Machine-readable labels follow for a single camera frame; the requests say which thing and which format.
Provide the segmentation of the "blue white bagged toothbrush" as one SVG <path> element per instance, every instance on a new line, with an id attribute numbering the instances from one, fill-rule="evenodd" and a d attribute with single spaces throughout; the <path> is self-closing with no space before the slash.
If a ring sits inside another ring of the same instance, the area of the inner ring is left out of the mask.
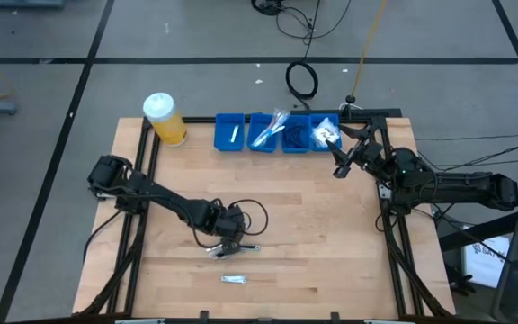
<path id="1" fill-rule="evenodd" d="M 272 136 L 274 136 L 276 133 L 282 131 L 284 129 L 284 126 L 279 127 L 267 127 L 265 130 L 263 130 L 259 136 L 252 142 L 253 148 L 259 148 L 266 144 L 267 140 L 270 139 Z"/>

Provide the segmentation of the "orange white bagged toothbrush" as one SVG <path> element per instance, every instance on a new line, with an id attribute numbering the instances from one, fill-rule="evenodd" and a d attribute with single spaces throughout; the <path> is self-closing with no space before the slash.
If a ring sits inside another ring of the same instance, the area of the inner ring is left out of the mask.
<path id="1" fill-rule="evenodd" d="M 289 119 L 290 113 L 283 109 L 275 109 L 272 114 L 272 119 L 267 127 L 279 127 L 284 126 L 285 122 Z"/>

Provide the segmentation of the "white printed box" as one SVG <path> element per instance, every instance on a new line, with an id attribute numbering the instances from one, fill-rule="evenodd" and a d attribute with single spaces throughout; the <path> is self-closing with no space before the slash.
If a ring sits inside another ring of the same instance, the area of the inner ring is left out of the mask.
<path id="1" fill-rule="evenodd" d="M 471 275 L 474 284 L 496 288 L 503 270 L 504 260 L 510 247 L 510 239 L 506 237 L 489 238 L 481 243 L 474 243 L 461 249 L 462 272 Z"/>

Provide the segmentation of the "yellow wipes canister white lid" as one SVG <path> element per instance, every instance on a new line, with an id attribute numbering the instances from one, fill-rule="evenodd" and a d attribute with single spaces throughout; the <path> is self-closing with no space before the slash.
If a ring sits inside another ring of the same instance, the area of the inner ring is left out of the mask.
<path id="1" fill-rule="evenodd" d="M 187 129 L 171 95 L 151 94 L 143 103 L 143 113 L 166 145 L 180 146 L 185 142 Z"/>

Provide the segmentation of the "black stand bar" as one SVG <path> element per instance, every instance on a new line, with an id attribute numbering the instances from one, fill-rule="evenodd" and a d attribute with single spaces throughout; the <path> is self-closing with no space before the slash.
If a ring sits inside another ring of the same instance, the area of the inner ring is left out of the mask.
<path id="1" fill-rule="evenodd" d="M 486 240 L 513 233 L 517 222 L 518 211 L 496 220 L 478 224 L 465 229 L 463 232 L 458 230 L 455 233 L 440 238 L 440 248 L 442 251 L 448 251 L 474 244 L 476 239 Z"/>

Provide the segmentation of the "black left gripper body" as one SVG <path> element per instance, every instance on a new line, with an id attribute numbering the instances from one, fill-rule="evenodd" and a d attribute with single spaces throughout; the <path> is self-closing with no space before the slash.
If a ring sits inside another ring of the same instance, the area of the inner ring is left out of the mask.
<path id="1" fill-rule="evenodd" d="M 228 207 L 211 206 L 207 215 L 204 232 L 221 237 L 223 241 L 239 243 L 246 229 L 245 216 L 238 205 Z"/>

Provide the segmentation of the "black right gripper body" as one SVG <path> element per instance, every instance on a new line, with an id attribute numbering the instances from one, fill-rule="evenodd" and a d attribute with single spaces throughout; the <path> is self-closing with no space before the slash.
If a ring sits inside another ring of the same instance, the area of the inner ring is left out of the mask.
<path id="1" fill-rule="evenodd" d="M 371 136 L 360 136 L 357 140 L 352 149 L 352 162 L 369 174 L 378 174 L 385 162 L 381 155 L 384 147 Z"/>

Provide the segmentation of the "blue plastic slotted basket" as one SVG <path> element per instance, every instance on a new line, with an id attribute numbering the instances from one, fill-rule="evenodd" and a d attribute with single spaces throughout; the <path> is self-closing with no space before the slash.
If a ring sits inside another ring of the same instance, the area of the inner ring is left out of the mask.
<path id="1" fill-rule="evenodd" d="M 230 143 L 233 129 L 239 125 L 235 143 Z M 215 117 L 214 146 L 219 151 L 241 151 L 245 145 L 246 118 L 242 113 L 218 113 Z"/>
<path id="2" fill-rule="evenodd" d="M 339 128 L 339 117 L 337 114 L 330 114 L 330 113 L 316 113 L 316 114 L 311 114 L 309 116 L 309 123 L 310 123 L 310 135 L 312 133 L 312 130 L 313 128 L 315 127 L 315 125 L 319 122 L 321 122 L 325 117 L 329 117 L 331 119 L 331 121 Z M 341 148 L 342 147 L 342 137 L 341 139 L 339 139 L 335 145 L 338 147 L 338 148 Z M 316 147 L 313 143 L 313 138 L 312 138 L 312 135 L 311 135 L 311 149 L 314 150 L 314 151 L 328 151 L 328 147 L 323 147 L 323 148 L 320 148 L 320 147 Z"/>
<path id="3" fill-rule="evenodd" d="M 267 140 L 266 144 L 259 148 L 253 148 L 252 142 L 264 131 L 272 119 L 272 114 L 265 113 L 253 113 L 249 122 L 249 130 L 247 134 L 247 143 L 249 149 L 252 151 L 259 151 L 265 153 L 273 153 L 277 149 L 277 136 L 276 133 L 270 139 Z"/>
<path id="4" fill-rule="evenodd" d="M 281 149 L 284 153 L 306 153 L 310 151 L 310 123 L 307 115 L 291 115 L 283 126 Z"/>

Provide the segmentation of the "clear bag of cotton swabs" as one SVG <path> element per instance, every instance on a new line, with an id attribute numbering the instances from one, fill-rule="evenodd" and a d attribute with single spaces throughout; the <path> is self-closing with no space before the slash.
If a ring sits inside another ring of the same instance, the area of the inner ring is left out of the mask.
<path id="1" fill-rule="evenodd" d="M 325 117 L 321 122 L 317 123 L 311 135 L 314 145 L 320 148 L 326 147 L 328 142 L 335 144 L 341 139 L 339 128 L 329 117 Z"/>

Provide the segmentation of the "black aluminium table frame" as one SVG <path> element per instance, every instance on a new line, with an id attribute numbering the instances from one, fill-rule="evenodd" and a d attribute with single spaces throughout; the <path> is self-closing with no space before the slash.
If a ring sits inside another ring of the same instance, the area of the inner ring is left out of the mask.
<path id="1" fill-rule="evenodd" d="M 214 260 L 197 244 L 211 237 L 194 239 L 174 212 L 143 207 L 89 247 L 72 323 L 439 323 L 413 313 L 408 283 L 393 286 L 369 175 L 334 178 L 325 152 L 221 152 L 213 118 L 185 122 L 187 141 L 168 148 L 148 121 L 121 119 L 112 150 L 137 153 L 149 179 L 182 196 L 240 201 L 254 225 L 267 224 L 251 237 L 261 250 Z"/>

